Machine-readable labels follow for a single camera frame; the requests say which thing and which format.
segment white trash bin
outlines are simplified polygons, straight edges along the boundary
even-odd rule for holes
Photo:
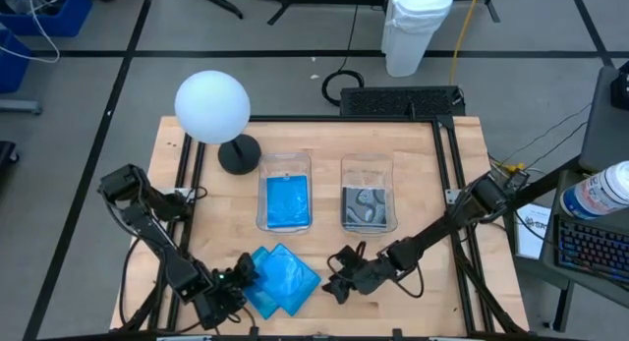
[[[417,71],[451,6],[452,0],[389,0],[382,53],[391,77],[407,77]]]

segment desk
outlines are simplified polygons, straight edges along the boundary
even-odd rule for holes
[[[478,118],[455,119],[465,176],[472,181],[489,169],[480,121]],[[385,153],[394,162],[399,226],[393,233],[368,240],[366,256],[369,258],[393,240],[417,234],[443,214],[445,206],[430,124],[252,122],[245,133],[259,141],[263,153],[301,151],[311,157],[313,226],[304,235],[282,236],[260,231],[256,226],[257,171],[245,176],[227,174],[216,160],[218,146],[208,145],[200,178],[200,184],[208,190],[208,198],[197,203],[190,252],[209,268],[232,266],[242,252],[253,252],[259,246],[272,249],[277,243],[283,243],[326,280],[330,275],[325,264],[327,257],[346,244],[355,247],[360,241],[345,234],[339,222],[340,165],[347,153]],[[441,137],[449,158],[444,131]],[[148,170],[155,187],[168,188],[175,182],[183,138],[184,132],[175,118],[162,118]],[[451,160],[448,166],[449,179],[454,185]],[[192,165],[188,168],[190,178]],[[528,329],[504,232],[490,225],[480,226],[477,237],[488,288],[513,319]],[[153,253],[139,244],[128,269],[126,315],[140,306],[152,288],[157,265]],[[384,336],[391,335],[393,328],[401,328],[407,336],[465,334],[450,241],[444,239],[429,249],[421,266],[426,291],[419,300],[404,295],[392,283],[385,283],[368,296],[352,293],[343,306],[337,305],[334,298],[320,288],[316,289],[295,317],[279,310],[271,319],[263,320],[254,308],[250,310],[257,318],[261,334]],[[404,285],[409,289],[419,288],[417,277],[409,276],[407,280]],[[483,325],[481,312],[474,292],[471,295],[479,329]],[[165,298],[170,298],[169,291]],[[196,321],[192,305],[180,310],[179,329]],[[120,326],[117,311],[111,325]],[[243,316],[242,323],[226,321],[219,328],[223,334],[244,335],[248,334],[249,327],[248,319]]]
[[[629,135],[627,127],[629,111],[611,105],[609,86],[618,75],[618,70],[613,67],[600,69],[581,153],[518,193],[517,198],[512,201],[513,209],[556,189],[552,214],[562,214],[559,195],[583,179],[578,173],[596,173],[621,161],[629,160],[629,142],[625,140]],[[623,226],[626,227],[627,217],[629,217],[629,212],[625,209],[586,224],[602,224],[611,227],[612,230],[617,230]],[[515,228],[509,224],[507,231],[513,243]],[[549,241],[554,241],[552,231],[551,217],[545,235]],[[552,247],[544,244],[540,260],[520,258],[518,261],[521,262],[519,266],[527,272],[561,289],[555,319],[547,326],[556,331],[565,331],[575,283],[629,308],[629,295],[625,291],[589,274],[557,267],[554,265],[553,257]]]

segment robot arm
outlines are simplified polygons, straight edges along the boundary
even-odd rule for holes
[[[116,222],[161,260],[168,285],[184,304],[194,304],[204,329],[216,327],[245,305],[242,289],[257,278],[249,254],[242,254],[234,269],[209,271],[201,261],[182,252],[162,227],[160,221],[190,216],[191,207],[183,195],[162,194],[150,186],[144,171],[133,165],[103,177],[98,190]]]
[[[461,191],[455,203],[446,209],[442,217],[418,235],[391,243],[376,254],[376,259],[363,258],[365,242],[361,242],[355,251],[345,246],[338,254],[328,259],[328,265],[334,274],[329,277],[329,283],[322,288],[325,292],[333,294],[339,304],[343,304],[347,301],[351,290],[367,295],[387,280],[399,285],[402,279],[419,268],[419,260],[426,249],[450,234],[458,232],[459,229],[475,223],[493,221],[506,211],[507,202],[505,193],[488,173],[484,174]],[[341,263],[343,267],[340,270],[334,271],[331,267],[329,262],[332,258],[336,258]],[[477,288],[481,298],[486,301],[500,326],[506,332],[525,332],[509,317],[491,294],[483,283],[483,279],[465,256],[460,244],[454,247],[454,259]]]

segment black lamp base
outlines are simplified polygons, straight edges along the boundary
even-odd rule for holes
[[[262,151],[256,139],[239,135],[218,148],[218,162],[229,174],[243,175],[257,168]]]

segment keyboard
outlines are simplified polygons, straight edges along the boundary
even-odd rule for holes
[[[555,264],[629,284],[629,235],[554,217]]]
[[[409,116],[409,105],[418,117],[451,114],[458,96],[458,87],[451,85],[344,88],[341,114]]]

